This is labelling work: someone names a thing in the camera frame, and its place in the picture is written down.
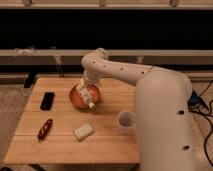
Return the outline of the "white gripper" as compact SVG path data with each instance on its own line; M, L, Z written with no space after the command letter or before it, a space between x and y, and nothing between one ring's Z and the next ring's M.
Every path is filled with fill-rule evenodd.
M80 96L82 97L84 102L90 101L92 99L87 86L84 84L83 80L80 80L79 84L76 87L77 91L80 93ZM88 106L90 109L95 108L95 104L93 102L89 102Z

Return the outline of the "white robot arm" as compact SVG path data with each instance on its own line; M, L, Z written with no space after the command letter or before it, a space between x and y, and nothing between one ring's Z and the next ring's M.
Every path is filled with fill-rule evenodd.
M82 84L103 75L134 87L134 113L141 171L196 171L188 100L192 84L185 74L156 66L114 62L98 48L82 59Z

